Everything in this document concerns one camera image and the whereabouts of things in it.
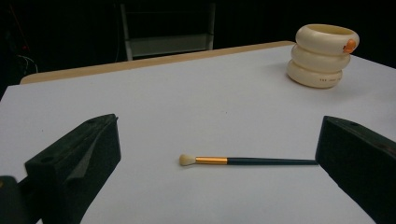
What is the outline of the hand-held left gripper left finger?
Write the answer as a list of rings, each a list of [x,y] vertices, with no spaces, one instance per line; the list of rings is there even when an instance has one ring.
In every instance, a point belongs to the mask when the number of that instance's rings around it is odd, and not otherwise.
[[[44,224],[79,224],[120,162],[118,118],[81,123],[25,163]]]

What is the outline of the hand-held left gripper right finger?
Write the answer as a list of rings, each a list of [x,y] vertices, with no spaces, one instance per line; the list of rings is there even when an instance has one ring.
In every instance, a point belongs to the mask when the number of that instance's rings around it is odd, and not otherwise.
[[[316,161],[376,224],[396,224],[396,142],[356,122],[326,116]]]

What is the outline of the cream ribbed brush holder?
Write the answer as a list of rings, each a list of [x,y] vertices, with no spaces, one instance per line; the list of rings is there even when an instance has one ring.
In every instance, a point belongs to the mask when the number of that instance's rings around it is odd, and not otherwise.
[[[297,31],[295,41],[287,67],[289,78],[307,87],[329,89],[342,79],[360,37],[345,27],[307,24]]]

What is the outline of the makeup brush with dark handle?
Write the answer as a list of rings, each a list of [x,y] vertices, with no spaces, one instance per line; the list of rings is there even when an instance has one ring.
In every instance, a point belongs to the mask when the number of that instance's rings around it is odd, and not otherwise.
[[[181,154],[178,158],[181,166],[194,164],[208,165],[317,165],[313,160],[270,159],[270,158],[236,158],[236,157],[195,157]]]

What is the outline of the white table cover sheet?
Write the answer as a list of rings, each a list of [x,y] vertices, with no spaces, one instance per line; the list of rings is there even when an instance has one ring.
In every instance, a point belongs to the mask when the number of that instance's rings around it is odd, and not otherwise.
[[[82,224],[374,224],[315,165],[181,166],[181,154],[312,160],[324,116],[396,140],[396,69],[353,57],[326,90],[292,81],[287,47],[11,86],[0,175],[87,119],[118,118],[121,159]]]

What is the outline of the white metal desk frame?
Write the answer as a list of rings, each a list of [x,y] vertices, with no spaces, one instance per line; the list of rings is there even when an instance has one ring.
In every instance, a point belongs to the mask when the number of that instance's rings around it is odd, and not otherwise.
[[[123,3],[120,15],[128,61],[213,49],[215,3]]]

